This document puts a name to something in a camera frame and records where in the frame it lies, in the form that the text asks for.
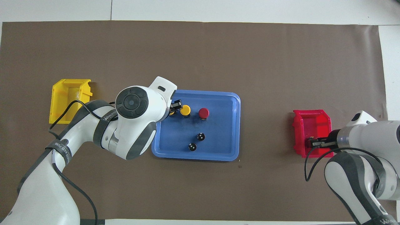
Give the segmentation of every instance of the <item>blue tray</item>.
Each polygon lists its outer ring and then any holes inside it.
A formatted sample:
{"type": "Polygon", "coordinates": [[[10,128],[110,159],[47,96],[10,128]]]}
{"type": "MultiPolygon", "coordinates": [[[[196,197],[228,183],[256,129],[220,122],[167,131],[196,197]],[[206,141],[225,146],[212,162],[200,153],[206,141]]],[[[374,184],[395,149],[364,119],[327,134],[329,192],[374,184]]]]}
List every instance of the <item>blue tray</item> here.
{"type": "Polygon", "coordinates": [[[240,98],[231,92],[177,90],[172,102],[181,99],[190,106],[190,117],[179,112],[157,123],[152,152],[163,158],[233,161],[239,155],[240,98]],[[208,108],[206,120],[199,118],[201,108],[208,108]],[[198,133],[206,138],[199,141],[198,133]],[[195,143],[197,149],[188,146],[195,143]]]}

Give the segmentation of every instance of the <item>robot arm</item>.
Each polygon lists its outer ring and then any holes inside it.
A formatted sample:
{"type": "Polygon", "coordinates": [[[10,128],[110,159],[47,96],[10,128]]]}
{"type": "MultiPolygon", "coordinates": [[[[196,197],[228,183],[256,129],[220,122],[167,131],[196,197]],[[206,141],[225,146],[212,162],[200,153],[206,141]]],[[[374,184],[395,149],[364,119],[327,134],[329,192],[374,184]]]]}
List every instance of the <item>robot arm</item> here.
{"type": "Polygon", "coordinates": [[[328,137],[336,140],[336,147],[364,149],[380,160],[345,150],[325,167],[327,184],[359,225],[398,225],[377,199],[400,199],[399,131],[400,121],[376,121],[361,111],[346,127],[332,131],[328,137]]]}
{"type": "Polygon", "coordinates": [[[99,118],[81,107],[22,178],[16,203],[1,224],[79,225],[78,208],[52,165],[62,171],[87,141],[126,160],[140,156],[153,140],[155,123],[169,115],[176,89],[157,77],[149,87],[122,90],[115,108],[102,100],[89,102],[87,108],[99,118]]]}

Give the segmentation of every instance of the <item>yellow plastic container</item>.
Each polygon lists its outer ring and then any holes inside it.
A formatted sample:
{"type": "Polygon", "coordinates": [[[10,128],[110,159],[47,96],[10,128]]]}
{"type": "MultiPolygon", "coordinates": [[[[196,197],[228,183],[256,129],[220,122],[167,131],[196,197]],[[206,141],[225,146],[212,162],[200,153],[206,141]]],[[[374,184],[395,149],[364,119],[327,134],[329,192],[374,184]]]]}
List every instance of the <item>yellow plastic container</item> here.
{"type": "MultiPolygon", "coordinates": [[[[73,100],[87,103],[93,93],[90,92],[90,79],[62,79],[53,85],[49,123],[54,123],[73,100]]],[[[74,103],[58,123],[68,124],[82,105],[74,103]]]]}

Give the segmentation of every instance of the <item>red round object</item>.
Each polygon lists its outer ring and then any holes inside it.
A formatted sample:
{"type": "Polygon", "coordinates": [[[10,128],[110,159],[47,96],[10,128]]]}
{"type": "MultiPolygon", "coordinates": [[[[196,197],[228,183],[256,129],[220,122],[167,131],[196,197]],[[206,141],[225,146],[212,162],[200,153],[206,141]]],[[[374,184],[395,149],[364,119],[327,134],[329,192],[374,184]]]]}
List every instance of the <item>red round object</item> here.
{"type": "Polygon", "coordinates": [[[199,110],[199,116],[201,119],[207,119],[207,117],[210,115],[210,111],[208,111],[207,108],[201,108],[199,110]]]}

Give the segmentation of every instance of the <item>yellow button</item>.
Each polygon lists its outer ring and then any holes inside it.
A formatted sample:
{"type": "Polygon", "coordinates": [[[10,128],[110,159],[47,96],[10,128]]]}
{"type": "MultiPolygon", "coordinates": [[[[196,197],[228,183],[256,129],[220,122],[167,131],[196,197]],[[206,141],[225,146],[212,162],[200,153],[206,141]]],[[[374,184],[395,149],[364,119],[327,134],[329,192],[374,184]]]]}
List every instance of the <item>yellow button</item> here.
{"type": "Polygon", "coordinates": [[[190,114],[190,107],[188,106],[188,105],[183,105],[183,107],[180,109],[180,113],[183,115],[183,116],[187,116],[187,115],[189,115],[190,114]]]}

